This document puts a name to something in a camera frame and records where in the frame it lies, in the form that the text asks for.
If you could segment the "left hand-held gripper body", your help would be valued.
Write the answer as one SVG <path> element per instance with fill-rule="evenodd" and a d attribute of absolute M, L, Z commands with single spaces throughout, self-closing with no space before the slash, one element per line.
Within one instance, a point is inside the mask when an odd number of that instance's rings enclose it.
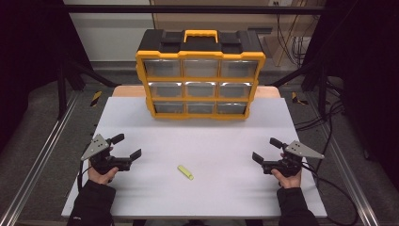
<path fill-rule="evenodd" d="M 106 174 L 113 168 L 118 168 L 119 171 L 128 171 L 132 160 L 130 157 L 111 155 L 110 139 L 105 139 L 101 134 L 97 134 L 84 150 L 81 161 L 89 160 L 91 166 L 101 174 Z"/>

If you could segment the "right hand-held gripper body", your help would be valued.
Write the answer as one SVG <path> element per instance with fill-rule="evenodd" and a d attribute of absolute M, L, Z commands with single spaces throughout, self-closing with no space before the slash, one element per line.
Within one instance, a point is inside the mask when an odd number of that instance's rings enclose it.
<path fill-rule="evenodd" d="M 262 168 L 264 174 L 271 174 L 271 170 L 276 169 L 285 177 L 295 176 L 302 169 L 304 157 L 324 159 L 325 156 L 310 147 L 294 140 L 290 144 L 283 143 L 283 157 L 278 161 L 263 161 Z"/>

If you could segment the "yellow highlighter pen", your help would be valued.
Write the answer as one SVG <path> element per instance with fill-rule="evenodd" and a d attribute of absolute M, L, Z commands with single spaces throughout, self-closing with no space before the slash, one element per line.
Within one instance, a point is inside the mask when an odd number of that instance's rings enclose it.
<path fill-rule="evenodd" d="M 183 165 L 178 166 L 178 170 L 184 174 L 189 180 L 194 180 L 193 174 Z"/>

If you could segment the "clear plastic drawer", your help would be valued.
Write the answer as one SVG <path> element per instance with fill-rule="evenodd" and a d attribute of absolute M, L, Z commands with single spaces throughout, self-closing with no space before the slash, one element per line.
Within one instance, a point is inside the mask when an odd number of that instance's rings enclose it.
<path fill-rule="evenodd" d="M 152 97 L 181 97 L 182 84 L 177 82 L 150 82 Z"/>

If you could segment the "yellow black drawer organizer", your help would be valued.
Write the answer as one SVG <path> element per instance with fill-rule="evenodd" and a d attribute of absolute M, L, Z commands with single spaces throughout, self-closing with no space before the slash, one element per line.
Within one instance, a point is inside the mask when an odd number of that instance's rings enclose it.
<path fill-rule="evenodd" d="M 266 56 L 253 31 L 149 29 L 136 72 L 156 119 L 244 120 Z M 150 82 L 182 84 L 181 97 L 152 97 Z"/>

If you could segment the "person's right hand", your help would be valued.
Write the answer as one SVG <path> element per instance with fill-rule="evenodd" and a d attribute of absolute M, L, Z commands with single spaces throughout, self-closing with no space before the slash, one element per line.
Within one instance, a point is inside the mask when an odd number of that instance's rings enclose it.
<path fill-rule="evenodd" d="M 283 188 L 295 188 L 301 186 L 301 172 L 297 173 L 295 176 L 285 177 L 277 169 L 271 170 L 272 175 L 279 181 L 279 184 Z"/>

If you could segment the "person's left hand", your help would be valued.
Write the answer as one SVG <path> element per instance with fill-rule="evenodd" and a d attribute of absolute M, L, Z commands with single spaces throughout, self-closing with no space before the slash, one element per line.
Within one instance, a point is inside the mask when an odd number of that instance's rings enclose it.
<path fill-rule="evenodd" d="M 108 185 L 118 173 L 118 168 L 113 168 L 109 170 L 106 174 L 101 174 L 96 171 L 94 168 L 90 168 L 88 170 L 88 178 L 90 181 L 100 184 L 100 185 Z"/>

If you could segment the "yellow black striped tape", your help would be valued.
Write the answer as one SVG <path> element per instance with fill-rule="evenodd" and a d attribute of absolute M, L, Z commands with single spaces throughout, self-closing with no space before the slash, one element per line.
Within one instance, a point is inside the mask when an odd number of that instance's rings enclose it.
<path fill-rule="evenodd" d="M 93 95 L 93 98 L 92 98 L 92 101 L 90 103 L 90 106 L 95 106 L 98 103 L 101 95 L 102 95 L 102 92 L 100 90 L 96 91 L 94 93 L 94 95 Z"/>
<path fill-rule="evenodd" d="M 308 101 L 306 101 L 306 100 L 299 100 L 296 95 L 296 92 L 292 92 L 292 102 L 294 104 L 300 104 L 300 105 L 308 105 L 309 104 Z"/>

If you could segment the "black curtain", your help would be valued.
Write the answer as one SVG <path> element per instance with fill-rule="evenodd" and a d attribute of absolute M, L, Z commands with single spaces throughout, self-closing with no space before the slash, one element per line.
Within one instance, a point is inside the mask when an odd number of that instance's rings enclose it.
<path fill-rule="evenodd" d="M 90 68 L 63 0 L 0 0 L 0 152 L 28 107 L 29 93 L 56 81 L 59 60 Z"/>
<path fill-rule="evenodd" d="M 399 0 L 326 0 L 305 56 L 310 62 L 334 28 L 327 73 L 343 80 L 343 101 L 366 149 L 399 188 Z"/>

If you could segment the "aluminium floor rail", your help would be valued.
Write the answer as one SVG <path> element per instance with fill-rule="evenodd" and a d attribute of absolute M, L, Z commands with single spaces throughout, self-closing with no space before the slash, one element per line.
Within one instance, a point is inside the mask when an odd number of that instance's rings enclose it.
<path fill-rule="evenodd" d="M 21 214 L 24 206 L 32 193 L 40 175 L 47 164 L 47 161 L 52 154 L 62 132 L 69 121 L 72 112 L 75 109 L 76 102 L 80 97 L 80 91 L 73 91 L 71 97 L 67 103 L 67 109 L 64 115 L 56 121 L 50 135 L 43 144 L 38 157 L 36 158 L 30 171 L 27 173 L 24 182 L 20 186 L 17 194 L 14 196 L 8 209 L 5 211 L 2 217 L 0 217 L 0 226 L 14 226 L 17 222 L 19 215 Z"/>
<path fill-rule="evenodd" d="M 330 123 L 331 121 L 322 124 L 322 131 L 324 133 L 324 137 L 328 139 L 330 153 L 332 154 L 332 158 L 334 159 L 337 169 L 343 179 L 346 190 L 356 206 L 359 218 L 361 219 L 363 226 L 380 226 L 375 212 L 369 204 L 359 184 L 359 181 L 345 160 L 337 140 L 332 135 L 332 126 Z"/>

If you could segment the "black frame strut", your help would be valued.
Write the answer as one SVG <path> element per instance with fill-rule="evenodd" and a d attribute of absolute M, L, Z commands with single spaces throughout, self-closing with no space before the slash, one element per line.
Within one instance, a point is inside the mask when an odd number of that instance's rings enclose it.
<path fill-rule="evenodd" d="M 58 88 L 58 119 L 62 119 L 67 111 L 66 82 L 69 82 L 73 90 L 83 90 L 86 83 L 81 75 L 85 74 L 101 84 L 115 88 L 118 86 L 105 77 L 97 74 L 92 69 L 83 66 L 72 60 L 64 60 L 57 69 L 57 88 Z"/>
<path fill-rule="evenodd" d="M 327 118 L 327 73 L 323 63 L 313 60 L 308 64 L 301 66 L 292 73 L 289 73 L 288 75 L 283 76 L 281 79 L 271 83 L 271 86 L 279 88 L 280 86 L 297 78 L 300 75 L 305 76 L 305 79 L 301 84 L 303 91 L 311 91 L 315 86 L 318 86 L 317 112 L 325 120 Z"/>

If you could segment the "black horizontal frame bar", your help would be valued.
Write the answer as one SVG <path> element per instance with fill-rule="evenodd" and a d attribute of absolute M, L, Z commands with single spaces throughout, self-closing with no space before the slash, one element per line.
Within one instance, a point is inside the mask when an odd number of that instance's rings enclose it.
<path fill-rule="evenodd" d="M 239 6 L 144 6 L 65 5 L 71 13 L 210 13 L 210 14 L 298 14 L 321 15 L 325 7 L 239 7 Z"/>

